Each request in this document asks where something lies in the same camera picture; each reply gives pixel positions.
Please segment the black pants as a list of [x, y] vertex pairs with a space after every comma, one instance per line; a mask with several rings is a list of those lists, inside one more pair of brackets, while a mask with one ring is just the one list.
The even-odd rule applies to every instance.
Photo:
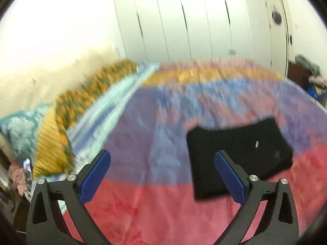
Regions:
[[247, 174], [266, 180], [289, 169], [293, 148], [284, 139], [274, 118], [229, 129], [196, 127], [186, 136], [194, 197], [197, 201], [228, 191], [215, 168], [215, 154], [224, 150]]

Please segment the yellow textured pillow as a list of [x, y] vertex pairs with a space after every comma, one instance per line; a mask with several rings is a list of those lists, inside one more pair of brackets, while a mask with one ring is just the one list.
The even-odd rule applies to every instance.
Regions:
[[38, 134], [33, 177], [71, 172], [73, 170], [72, 148], [64, 121], [58, 115], [56, 104], [52, 104], [47, 110]]

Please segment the teal patterned pillow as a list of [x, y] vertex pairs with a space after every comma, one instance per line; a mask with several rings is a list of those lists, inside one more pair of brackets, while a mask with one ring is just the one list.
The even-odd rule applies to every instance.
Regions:
[[26, 159], [30, 159], [32, 165], [35, 164], [38, 132], [50, 107], [51, 104], [42, 104], [1, 118], [1, 134], [11, 144], [20, 164]]

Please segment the colourful striped bedspread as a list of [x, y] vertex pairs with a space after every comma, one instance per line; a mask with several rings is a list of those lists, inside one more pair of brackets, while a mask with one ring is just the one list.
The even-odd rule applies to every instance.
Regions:
[[112, 244], [212, 244], [239, 209], [214, 156], [293, 192], [304, 231], [326, 203], [326, 110], [251, 62], [162, 66], [123, 81], [67, 130], [76, 168], [100, 149], [111, 167], [87, 203]]

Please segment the floral orange green blanket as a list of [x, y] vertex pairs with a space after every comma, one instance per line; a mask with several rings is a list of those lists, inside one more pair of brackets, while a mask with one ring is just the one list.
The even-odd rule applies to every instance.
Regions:
[[55, 121], [59, 130], [59, 142], [69, 164], [74, 154], [66, 130], [77, 124], [95, 102], [115, 83], [137, 72], [137, 64], [131, 60], [119, 60], [104, 66], [90, 80], [77, 90], [68, 90], [61, 94], [55, 104]]

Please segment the cream upholstered headboard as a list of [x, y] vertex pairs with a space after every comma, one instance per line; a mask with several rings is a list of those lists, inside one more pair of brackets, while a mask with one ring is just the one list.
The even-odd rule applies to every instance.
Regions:
[[1, 117], [48, 104], [66, 90], [77, 89], [101, 68], [121, 59], [112, 46], [90, 50], [75, 61], [55, 67], [1, 76]]

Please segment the laundry basket with clothes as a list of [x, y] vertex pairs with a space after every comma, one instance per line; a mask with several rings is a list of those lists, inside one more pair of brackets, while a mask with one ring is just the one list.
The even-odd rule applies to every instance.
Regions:
[[307, 92], [312, 98], [320, 100], [326, 96], [326, 78], [312, 75], [308, 78], [308, 82], [309, 87]]

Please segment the dark wooden nightstand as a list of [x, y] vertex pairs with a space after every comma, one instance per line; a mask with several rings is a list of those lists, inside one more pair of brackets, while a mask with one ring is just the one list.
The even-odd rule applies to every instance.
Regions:
[[309, 77], [312, 75], [311, 71], [303, 67], [303, 65], [291, 61], [288, 62], [287, 78], [305, 91], [310, 87]]

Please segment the grey green garment on nightstand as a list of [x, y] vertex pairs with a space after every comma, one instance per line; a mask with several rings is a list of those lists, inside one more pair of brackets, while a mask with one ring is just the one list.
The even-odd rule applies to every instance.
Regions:
[[320, 66], [317, 64], [311, 62], [309, 59], [307, 59], [305, 56], [301, 54], [297, 54], [295, 56], [295, 62], [297, 64], [301, 64], [305, 69], [309, 70], [313, 76], [320, 76]]

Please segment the white door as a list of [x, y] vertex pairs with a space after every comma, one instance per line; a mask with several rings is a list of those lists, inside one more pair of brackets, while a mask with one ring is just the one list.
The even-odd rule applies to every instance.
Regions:
[[[270, 67], [282, 77], [287, 77], [288, 62], [295, 60], [293, 21], [287, 0], [265, 0], [270, 36]], [[282, 24], [272, 20], [272, 5], [282, 16]]]

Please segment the black hat on door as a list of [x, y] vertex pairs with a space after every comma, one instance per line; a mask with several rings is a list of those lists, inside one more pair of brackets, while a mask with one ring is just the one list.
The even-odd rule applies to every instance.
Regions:
[[282, 24], [282, 16], [275, 5], [272, 5], [272, 20], [278, 26]]

